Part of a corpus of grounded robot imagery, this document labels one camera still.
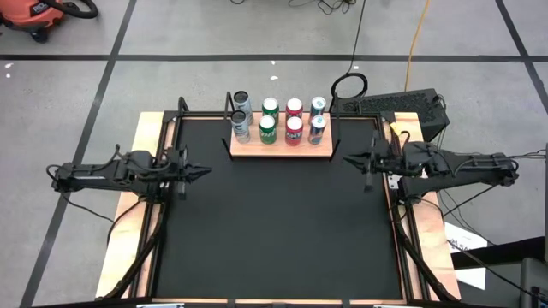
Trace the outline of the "orange shop vacuum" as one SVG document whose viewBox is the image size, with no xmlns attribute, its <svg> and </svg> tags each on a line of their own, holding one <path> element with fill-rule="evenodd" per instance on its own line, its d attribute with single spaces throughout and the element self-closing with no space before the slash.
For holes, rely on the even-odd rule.
<svg viewBox="0 0 548 308">
<path fill-rule="evenodd" d="M 49 29 L 62 18 L 61 10 L 40 0 L 0 0 L 0 25 L 28 33 L 37 43 L 45 43 Z"/>
</svg>

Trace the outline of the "black aluminium table frame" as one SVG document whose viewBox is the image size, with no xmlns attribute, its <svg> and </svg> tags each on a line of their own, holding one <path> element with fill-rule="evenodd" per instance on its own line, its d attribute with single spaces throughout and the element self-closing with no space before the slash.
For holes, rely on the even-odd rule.
<svg viewBox="0 0 548 308">
<path fill-rule="evenodd" d="M 189 308 L 404 303 L 412 288 L 384 177 L 344 161 L 378 126 L 337 120 L 325 158 L 236 157 L 221 112 L 188 112 L 174 139 L 211 171 L 167 202 L 152 297 Z"/>
</svg>

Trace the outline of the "grey equipment case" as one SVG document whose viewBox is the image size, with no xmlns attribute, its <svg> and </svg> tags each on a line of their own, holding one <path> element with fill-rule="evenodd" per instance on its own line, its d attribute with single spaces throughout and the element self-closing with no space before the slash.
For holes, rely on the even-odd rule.
<svg viewBox="0 0 548 308">
<path fill-rule="evenodd" d="M 520 308 L 548 308 L 548 264 L 535 258 L 521 263 Z"/>
</svg>

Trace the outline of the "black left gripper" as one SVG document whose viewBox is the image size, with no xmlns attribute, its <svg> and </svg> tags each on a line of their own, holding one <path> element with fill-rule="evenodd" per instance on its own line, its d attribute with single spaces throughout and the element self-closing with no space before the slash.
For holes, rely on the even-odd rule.
<svg viewBox="0 0 548 308">
<path fill-rule="evenodd" d="M 173 191 L 175 192 L 178 200 L 186 199 L 186 167 L 188 165 L 188 148 L 184 146 L 182 149 L 177 149 L 173 146 L 167 148 L 166 155 L 170 159 L 172 168 L 171 172 L 174 173 L 175 179 L 173 180 Z M 192 166 L 189 168 L 190 181 L 194 182 L 200 177 L 212 172 L 211 167 L 204 166 Z"/>
</svg>

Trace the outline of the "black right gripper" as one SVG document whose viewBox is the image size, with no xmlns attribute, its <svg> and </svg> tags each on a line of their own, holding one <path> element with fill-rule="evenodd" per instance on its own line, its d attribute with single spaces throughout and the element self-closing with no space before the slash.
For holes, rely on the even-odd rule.
<svg viewBox="0 0 548 308">
<path fill-rule="evenodd" d="M 399 153 L 395 143 L 381 136 L 376 130 L 372 134 L 365 153 L 349 154 L 342 157 L 366 176 L 365 191 L 372 190 L 372 175 L 378 172 L 395 173 L 399 163 Z"/>
</svg>

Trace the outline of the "green Sprite soda can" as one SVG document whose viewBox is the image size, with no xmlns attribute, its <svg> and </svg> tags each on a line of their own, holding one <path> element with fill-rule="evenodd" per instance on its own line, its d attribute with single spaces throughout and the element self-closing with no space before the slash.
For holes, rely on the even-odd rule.
<svg viewBox="0 0 548 308">
<path fill-rule="evenodd" d="M 279 105 L 275 98 L 265 98 L 262 103 L 262 115 L 271 116 L 275 123 L 278 124 Z"/>
<path fill-rule="evenodd" d="M 277 124 L 271 115 L 263 115 L 259 121 L 259 137 L 262 143 L 270 145 L 277 140 Z"/>
</svg>

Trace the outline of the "red Fanta soda can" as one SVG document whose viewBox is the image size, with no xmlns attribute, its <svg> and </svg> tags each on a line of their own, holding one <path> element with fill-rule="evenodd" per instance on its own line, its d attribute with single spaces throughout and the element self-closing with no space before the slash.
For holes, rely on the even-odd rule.
<svg viewBox="0 0 548 308">
<path fill-rule="evenodd" d="M 286 103 L 285 113 L 286 113 L 287 120 L 291 117 L 302 118 L 302 112 L 303 112 L 303 103 L 299 98 L 291 98 Z"/>
<path fill-rule="evenodd" d="M 285 141 L 290 146 L 300 144 L 303 133 L 302 119 L 298 116 L 291 116 L 286 120 Z"/>
</svg>

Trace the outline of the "wooden shelf with black frame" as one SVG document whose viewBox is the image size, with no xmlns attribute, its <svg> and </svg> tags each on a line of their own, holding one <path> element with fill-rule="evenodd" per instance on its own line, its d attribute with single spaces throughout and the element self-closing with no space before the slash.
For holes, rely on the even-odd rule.
<svg viewBox="0 0 548 308">
<path fill-rule="evenodd" d="M 234 94 L 226 94 L 225 103 L 225 119 L 230 121 L 232 113 L 238 110 L 235 107 L 233 100 Z M 300 144 L 297 146 L 290 146 L 285 141 L 286 133 L 286 104 L 279 105 L 279 115 L 277 124 L 277 140 L 275 143 L 267 145 L 261 142 L 259 137 L 259 121 L 262 115 L 262 105 L 260 112 L 253 111 L 253 124 L 249 126 L 250 141 L 242 144 L 236 140 L 233 129 L 231 133 L 231 140 L 225 145 L 228 148 L 229 154 L 233 157 L 332 157 L 335 151 L 335 146 L 332 144 L 331 139 L 331 115 L 326 110 L 323 113 L 323 117 L 326 120 L 326 126 L 324 130 L 321 142 L 317 145 L 310 144 L 308 136 L 310 133 L 310 111 L 302 112 L 303 133 Z"/>
</svg>

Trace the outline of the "plywood table base board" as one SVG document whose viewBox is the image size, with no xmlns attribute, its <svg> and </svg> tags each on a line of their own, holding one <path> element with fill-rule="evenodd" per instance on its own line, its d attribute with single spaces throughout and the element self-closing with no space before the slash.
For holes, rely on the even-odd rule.
<svg viewBox="0 0 548 308">
<path fill-rule="evenodd" d="M 138 126 L 134 136 L 132 150 L 156 150 L 160 141 L 172 141 L 175 124 L 168 123 L 168 137 L 161 137 L 162 126 L 164 124 L 164 114 L 168 112 L 142 112 L 138 121 Z M 410 132 L 412 141 L 422 140 L 422 132 L 420 128 L 419 117 L 416 113 L 396 112 L 395 123 L 397 128 Z M 444 287 L 458 299 L 461 299 L 459 287 L 457 286 L 456 273 L 454 265 L 450 257 L 449 244 L 444 229 L 444 221 L 438 210 L 433 208 L 438 205 L 438 198 L 434 192 L 429 192 L 425 196 L 426 201 L 416 204 L 414 207 L 414 222 L 418 232 L 419 239 L 416 243 L 420 243 L 422 256 L 425 262 L 430 267 L 434 275 L 443 283 Z M 125 210 L 129 209 L 132 204 L 137 201 L 137 197 L 131 192 L 122 192 L 119 198 L 116 209 L 116 218 L 118 218 Z M 152 218 L 146 218 L 146 210 L 152 210 Z M 96 297 L 106 295 L 121 279 L 135 260 L 138 254 L 140 238 L 143 234 L 145 240 L 150 237 L 152 231 L 148 231 L 146 223 L 151 222 L 155 227 L 158 217 L 159 205 L 152 207 L 145 203 L 139 203 L 136 207 L 128 212 L 126 216 L 114 227 L 110 241 L 107 245 L 106 256 L 102 273 L 98 283 Z M 412 286 L 412 295 L 414 297 L 425 299 L 425 295 L 421 295 L 423 290 L 420 286 L 420 276 L 418 268 L 414 264 L 410 264 L 404 272 L 410 274 Z M 136 295 L 130 295 L 129 291 L 125 291 L 123 297 L 144 297 L 146 296 L 146 287 L 152 286 L 152 255 L 147 255 L 146 261 L 138 270 L 136 280 L 131 287 L 136 287 Z M 362 305 L 404 305 L 410 304 L 411 296 L 404 295 L 404 299 L 371 299 L 359 300 L 353 299 L 347 301 L 350 307 L 355 308 Z M 183 302 L 185 304 L 228 304 L 228 299 L 154 299 L 156 302 L 167 303 L 168 301 Z M 245 304 L 287 304 L 287 305 L 328 305 L 343 307 L 346 304 L 342 299 L 236 299 L 237 305 Z"/>
</svg>

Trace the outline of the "black flat bar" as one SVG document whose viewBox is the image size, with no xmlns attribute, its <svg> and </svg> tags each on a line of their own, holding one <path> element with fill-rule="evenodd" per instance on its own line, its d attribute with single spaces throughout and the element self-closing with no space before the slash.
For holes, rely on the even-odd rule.
<svg viewBox="0 0 548 308">
<path fill-rule="evenodd" d="M 455 270 L 520 263 L 526 258 L 548 259 L 548 240 L 544 236 L 518 240 L 500 245 L 451 253 Z"/>
</svg>

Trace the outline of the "silver can with black top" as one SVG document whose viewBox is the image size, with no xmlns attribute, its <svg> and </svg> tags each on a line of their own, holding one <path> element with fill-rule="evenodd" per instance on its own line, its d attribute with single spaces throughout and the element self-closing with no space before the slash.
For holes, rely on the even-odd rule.
<svg viewBox="0 0 548 308">
<path fill-rule="evenodd" d="M 248 125 L 253 124 L 253 109 L 251 105 L 251 100 L 247 92 L 238 91 L 234 94 L 233 100 L 235 107 L 244 112 L 246 115 L 246 120 Z"/>
<path fill-rule="evenodd" d="M 249 142 L 251 137 L 246 113 L 241 110 L 236 110 L 232 113 L 230 121 L 236 140 L 242 144 Z"/>
</svg>

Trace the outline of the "white paper sheet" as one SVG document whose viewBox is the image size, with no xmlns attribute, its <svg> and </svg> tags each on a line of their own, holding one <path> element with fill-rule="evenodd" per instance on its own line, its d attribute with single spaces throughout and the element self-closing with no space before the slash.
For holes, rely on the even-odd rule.
<svg viewBox="0 0 548 308">
<path fill-rule="evenodd" d="M 488 247 L 487 241 L 477 234 L 471 233 L 448 222 L 444 224 L 444 227 L 447 240 L 450 242 L 451 253 L 459 252 L 460 250 L 467 251 L 476 248 Z M 456 278 L 458 281 L 480 290 L 485 290 L 485 276 L 485 268 L 456 270 Z"/>
</svg>

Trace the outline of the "blue silver energy drink can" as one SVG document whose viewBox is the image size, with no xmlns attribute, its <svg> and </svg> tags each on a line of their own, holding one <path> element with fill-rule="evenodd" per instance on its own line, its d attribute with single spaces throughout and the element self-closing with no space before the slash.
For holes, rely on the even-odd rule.
<svg viewBox="0 0 548 308">
<path fill-rule="evenodd" d="M 308 141 L 310 144 L 317 145 L 321 142 L 326 126 L 326 120 L 321 115 L 316 115 L 310 122 L 310 133 Z"/>
</svg>

